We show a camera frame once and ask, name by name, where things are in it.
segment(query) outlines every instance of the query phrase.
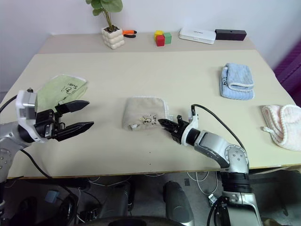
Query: potted plant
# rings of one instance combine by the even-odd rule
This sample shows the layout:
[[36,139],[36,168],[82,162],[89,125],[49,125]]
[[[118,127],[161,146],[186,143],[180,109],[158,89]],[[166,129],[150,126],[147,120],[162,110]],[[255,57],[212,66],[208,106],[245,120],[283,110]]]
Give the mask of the potted plant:
[[86,0],[87,4],[91,4],[93,8],[93,15],[98,16],[103,14],[104,18],[108,22],[108,27],[102,29],[102,36],[104,43],[116,49],[124,44],[122,29],[114,26],[111,20],[110,13],[117,13],[122,10],[121,0]]

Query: blue towel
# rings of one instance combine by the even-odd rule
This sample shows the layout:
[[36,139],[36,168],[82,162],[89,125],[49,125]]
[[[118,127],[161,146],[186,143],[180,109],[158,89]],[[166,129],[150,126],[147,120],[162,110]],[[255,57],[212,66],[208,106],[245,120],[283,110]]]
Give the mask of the blue towel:
[[254,82],[247,65],[230,63],[226,64],[225,67],[228,68],[227,85],[230,89],[241,92],[253,90]]
[[[230,64],[226,64],[226,66],[222,70],[222,75],[221,75],[221,80],[220,80],[221,95],[223,97],[230,98],[230,99],[236,99],[236,100],[253,99],[254,98],[253,86],[246,86],[246,87],[241,86],[242,80],[239,80],[239,82],[236,83],[236,84],[240,84],[240,85],[233,85],[233,80],[232,80],[232,85],[231,85],[231,87],[229,87],[229,85],[228,85],[229,67],[227,65],[230,65]],[[251,77],[251,81],[253,82],[250,70],[248,70],[248,71],[249,71],[249,75]],[[233,90],[233,88],[241,89],[242,91]]]

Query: red block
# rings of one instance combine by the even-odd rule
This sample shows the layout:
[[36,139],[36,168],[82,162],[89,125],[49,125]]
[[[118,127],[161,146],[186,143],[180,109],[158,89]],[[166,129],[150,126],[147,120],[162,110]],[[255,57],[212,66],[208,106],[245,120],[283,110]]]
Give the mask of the red block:
[[164,43],[165,43],[165,37],[164,35],[157,35],[156,36],[156,44],[157,46],[164,46]]

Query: light green towel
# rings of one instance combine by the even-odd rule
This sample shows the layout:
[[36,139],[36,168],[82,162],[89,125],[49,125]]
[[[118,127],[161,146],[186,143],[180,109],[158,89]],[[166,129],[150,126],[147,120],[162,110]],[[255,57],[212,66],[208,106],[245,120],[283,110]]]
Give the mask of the light green towel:
[[59,75],[47,82],[38,93],[38,111],[55,110],[58,104],[78,100],[87,90],[87,81],[79,77]]

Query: towel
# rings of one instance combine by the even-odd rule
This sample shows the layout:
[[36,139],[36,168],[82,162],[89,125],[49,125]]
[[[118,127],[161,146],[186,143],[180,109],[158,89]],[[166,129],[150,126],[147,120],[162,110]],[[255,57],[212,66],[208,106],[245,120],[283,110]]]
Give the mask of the towel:
[[254,82],[247,65],[230,63],[226,64],[225,67],[228,68],[227,85],[229,89],[241,92],[253,90]]
[[129,131],[161,128],[158,119],[166,119],[168,106],[157,97],[131,97],[127,99],[123,128]]
[[273,141],[280,147],[301,151],[301,108],[296,105],[267,105],[262,109]]
[[87,81],[69,75],[58,75],[37,91],[38,111],[55,110],[58,104],[77,100],[87,90]]
[[220,92],[223,97],[236,100],[254,98],[254,82],[246,65],[226,64],[222,69]]

